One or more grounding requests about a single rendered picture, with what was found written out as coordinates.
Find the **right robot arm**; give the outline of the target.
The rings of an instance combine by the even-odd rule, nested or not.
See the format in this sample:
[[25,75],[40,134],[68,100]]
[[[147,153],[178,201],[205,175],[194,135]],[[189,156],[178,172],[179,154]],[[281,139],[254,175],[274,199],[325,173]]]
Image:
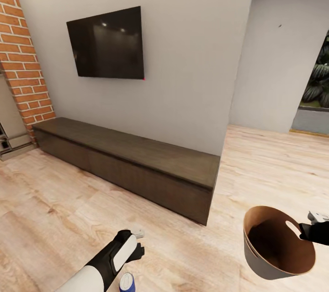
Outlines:
[[299,238],[329,246],[329,215],[309,211],[308,219],[311,220],[311,225],[299,224],[302,232]]

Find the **trash can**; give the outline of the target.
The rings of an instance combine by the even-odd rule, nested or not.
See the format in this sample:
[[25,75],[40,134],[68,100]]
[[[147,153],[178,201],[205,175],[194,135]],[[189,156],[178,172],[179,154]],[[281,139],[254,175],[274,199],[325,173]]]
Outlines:
[[304,275],[315,267],[313,242],[300,239],[286,221],[301,232],[296,220],[274,207],[254,206],[244,215],[246,261],[255,274],[266,280]]

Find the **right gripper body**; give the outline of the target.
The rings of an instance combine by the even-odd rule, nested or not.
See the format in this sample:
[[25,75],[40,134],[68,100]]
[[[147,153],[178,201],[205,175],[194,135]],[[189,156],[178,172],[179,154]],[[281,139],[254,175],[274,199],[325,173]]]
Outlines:
[[303,239],[329,246],[329,233],[325,228],[325,223],[315,225],[300,223],[299,228]]

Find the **can of soda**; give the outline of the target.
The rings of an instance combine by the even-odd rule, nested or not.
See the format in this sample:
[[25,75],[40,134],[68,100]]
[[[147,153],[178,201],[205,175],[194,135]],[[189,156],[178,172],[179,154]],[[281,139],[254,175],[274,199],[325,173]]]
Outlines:
[[135,292],[134,276],[130,272],[125,272],[119,280],[120,292]]

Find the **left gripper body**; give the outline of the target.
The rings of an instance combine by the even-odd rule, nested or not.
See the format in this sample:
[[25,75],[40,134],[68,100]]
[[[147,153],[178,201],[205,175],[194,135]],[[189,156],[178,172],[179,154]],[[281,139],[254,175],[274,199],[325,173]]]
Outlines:
[[140,260],[141,259],[141,243],[137,243],[137,247],[135,251],[133,252],[132,256],[126,261],[126,263],[129,263],[133,260]]

